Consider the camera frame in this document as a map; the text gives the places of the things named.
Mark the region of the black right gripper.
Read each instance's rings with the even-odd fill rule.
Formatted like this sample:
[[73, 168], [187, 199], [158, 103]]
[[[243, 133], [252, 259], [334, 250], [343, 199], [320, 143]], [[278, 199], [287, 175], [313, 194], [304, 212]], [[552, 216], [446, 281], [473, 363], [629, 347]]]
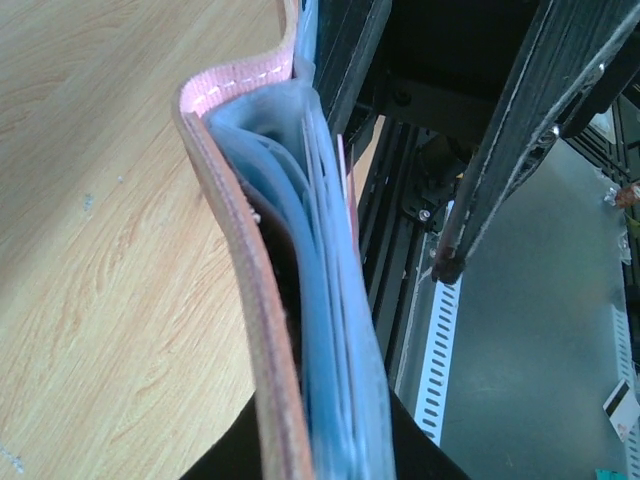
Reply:
[[555, 141], [606, 111], [638, 70], [636, 1], [319, 3], [314, 87], [333, 134], [367, 145], [386, 115], [483, 138], [434, 258], [445, 284]]

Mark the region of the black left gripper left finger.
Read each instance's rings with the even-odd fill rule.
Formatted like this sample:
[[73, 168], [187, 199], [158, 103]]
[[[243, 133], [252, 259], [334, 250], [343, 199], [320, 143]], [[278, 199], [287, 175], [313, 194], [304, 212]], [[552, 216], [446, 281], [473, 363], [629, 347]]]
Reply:
[[184, 474], [184, 480], [259, 480], [262, 463], [255, 397], [229, 429]]

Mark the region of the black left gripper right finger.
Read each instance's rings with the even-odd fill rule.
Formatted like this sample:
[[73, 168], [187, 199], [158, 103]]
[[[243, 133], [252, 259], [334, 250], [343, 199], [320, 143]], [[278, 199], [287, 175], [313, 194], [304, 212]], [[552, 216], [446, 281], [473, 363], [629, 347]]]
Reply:
[[389, 390], [392, 438], [398, 480], [469, 480], [416, 424], [398, 396]]

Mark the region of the pink card holder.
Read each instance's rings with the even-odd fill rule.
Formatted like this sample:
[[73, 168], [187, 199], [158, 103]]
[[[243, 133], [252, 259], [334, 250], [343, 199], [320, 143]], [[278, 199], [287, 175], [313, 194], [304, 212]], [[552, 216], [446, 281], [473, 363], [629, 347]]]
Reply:
[[262, 479], [393, 479], [387, 377], [313, 87], [318, 5], [278, 8], [279, 44], [189, 78], [174, 120], [240, 289]]

